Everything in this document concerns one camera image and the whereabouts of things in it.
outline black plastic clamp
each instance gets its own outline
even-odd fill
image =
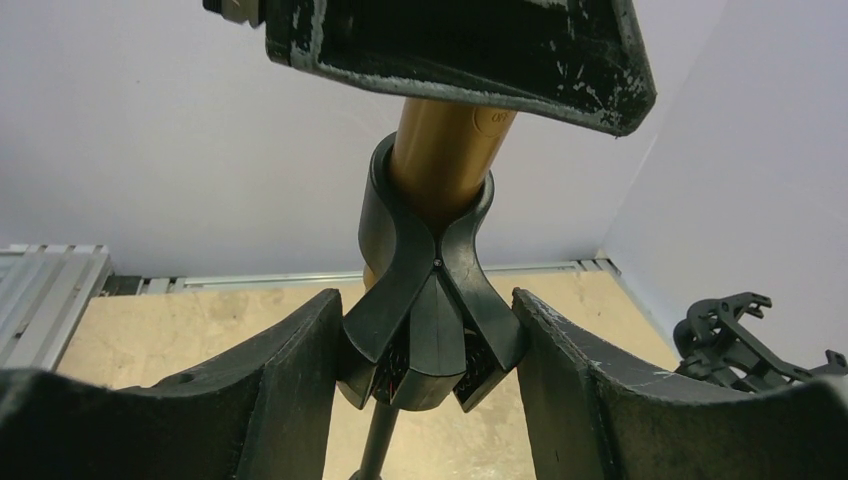
[[[739,323],[746,314],[763,318],[762,309],[771,305],[770,298],[751,292],[695,302],[674,328],[674,344],[683,357],[675,373],[743,392],[848,374],[841,353],[827,350],[825,365],[801,368],[781,360]]]
[[[359,246],[379,280],[342,322],[339,387],[357,408],[374,395],[394,408],[428,410],[453,392],[469,411],[528,347],[477,260],[494,180],[490,173],[474,204],[435,238],[389,181],[394,137],[371,160]]]

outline plywood surface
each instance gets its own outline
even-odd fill
[[[490,281],[509,303],[514,287],[526,288],[611,343],[664,368],[677,364],[606,272],[504,275]],[[359,284],[335,287],[346,309],[364,293]],[[327,286],[97,298],[58,370],[112,388],[149,386],[273,325],[323,288]],[[372,409],[373,402],[358,411],[336,396],[325,479],[347,480],[356,469]],[[429,412],[401,414],[384,478],[535,478],[515,374],[469,414],[452,399]]]

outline white backdrop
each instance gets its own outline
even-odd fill
[[[730,2],[604,248],[671,334],[701,298],[802,366],[848,351],[848,3]]]
[[[592,257],[724,1],[636,7],[658,105],[615,140],[520,115],[485,263]],[[366,168],[401,100],[267,60],[200,0],[0,2],[0,240],[103,243],[119,271],[358,269]]]

